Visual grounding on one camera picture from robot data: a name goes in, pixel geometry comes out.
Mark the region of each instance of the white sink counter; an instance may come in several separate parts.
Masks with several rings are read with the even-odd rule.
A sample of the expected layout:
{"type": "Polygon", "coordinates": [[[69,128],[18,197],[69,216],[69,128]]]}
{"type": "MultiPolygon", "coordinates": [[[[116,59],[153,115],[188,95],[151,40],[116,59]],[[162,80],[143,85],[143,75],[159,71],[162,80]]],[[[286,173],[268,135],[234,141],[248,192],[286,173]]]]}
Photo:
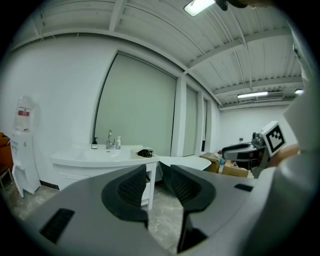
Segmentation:
{"type": "Polygon", "coordinates": [[[98,149],[72,147],[52,154],[50,160],[56,165],[89,168],[128,167],[159,161],[158,156],[150,158],[135,156],[131,149],[137,148],[142,146],[123,146],[120,150],[106,149],[105,145],[99,145],[98,149]]]}

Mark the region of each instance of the cardboard box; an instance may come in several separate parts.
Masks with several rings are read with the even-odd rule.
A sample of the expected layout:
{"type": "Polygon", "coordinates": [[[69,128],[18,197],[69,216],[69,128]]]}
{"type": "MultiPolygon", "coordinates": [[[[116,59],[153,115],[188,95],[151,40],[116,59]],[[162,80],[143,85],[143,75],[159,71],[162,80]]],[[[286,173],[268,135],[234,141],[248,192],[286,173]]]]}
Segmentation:
{"type": "Polygon", "coordinates": [[[200,157],[207,159],[211,162],[211,165],[209,166],[208,172],[216,173],[216,174],[219,172],[220,158],[216,157],[214,153],[205,153],[203,155],[200,155],[200,157]]]}
{"type": "Polygon", "coordinates": [[[238,166],[235,166],[235,162],[231,162],[230,160],[227,160],[224,164],[222,174],[247,178],[249,171],[245,168],[240,168],[238,166]]]}

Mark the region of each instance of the black slot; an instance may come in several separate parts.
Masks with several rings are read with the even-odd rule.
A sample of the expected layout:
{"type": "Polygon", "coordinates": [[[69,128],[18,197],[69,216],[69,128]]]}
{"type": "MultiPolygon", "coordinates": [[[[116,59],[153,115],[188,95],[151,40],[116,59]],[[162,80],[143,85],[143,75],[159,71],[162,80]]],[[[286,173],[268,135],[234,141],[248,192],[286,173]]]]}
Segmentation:
{"type": "Polygon", "coordinates": [[[253,186],[248,186],[248,185],[245,185],[245,184],[237,184],[234,186],[236,189],[239,189],[239,190],[244,190],[244,191],[248,191],[248,192],[251,192],[251,190],[254,188],[253,186]]]}
{"type": "Polygon", "coordinates": [[[59,209],[40,231],[40,234],[56,244],[74,214],[73,210],[59,209]]]}

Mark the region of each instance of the ceiling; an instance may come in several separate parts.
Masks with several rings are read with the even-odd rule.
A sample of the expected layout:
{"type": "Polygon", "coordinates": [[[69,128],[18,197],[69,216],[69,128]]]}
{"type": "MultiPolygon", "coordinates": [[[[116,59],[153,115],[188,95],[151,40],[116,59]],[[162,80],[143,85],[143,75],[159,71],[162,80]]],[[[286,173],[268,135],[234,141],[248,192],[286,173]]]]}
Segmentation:
{"type": "Polygon", "coordinates": [[[61,31],[92,31],[144,45],[201,83],[220,108],[288,105],[303,88],[286,19],[273,7],[216,4],[192,17],[191,0],[51,0],[13,39],[12,49],[61,31]],[[269,98],[238,94],[269,91],[269,98]]]}

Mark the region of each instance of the concrete floor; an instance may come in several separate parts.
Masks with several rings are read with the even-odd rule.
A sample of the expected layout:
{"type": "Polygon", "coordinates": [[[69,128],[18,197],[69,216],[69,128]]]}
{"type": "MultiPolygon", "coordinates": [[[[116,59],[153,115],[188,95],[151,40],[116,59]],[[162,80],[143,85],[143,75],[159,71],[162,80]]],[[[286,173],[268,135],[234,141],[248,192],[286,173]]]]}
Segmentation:
{"type": "MultiPolygon", "coordinates": [[[[14,184],[5,191],[1,189],[1,194],[12,213],[22,220],[57,193],[59,191],[56,189],[41,186],[34,195],[25,191],[24,198],[21,198],[14,184]]],[[[154,187],[153,206],[152,210],[148,211],[148,217],[150,234],[164,249],[175,254],[182,228],[183,207],[164,184],[154,187]]]]}

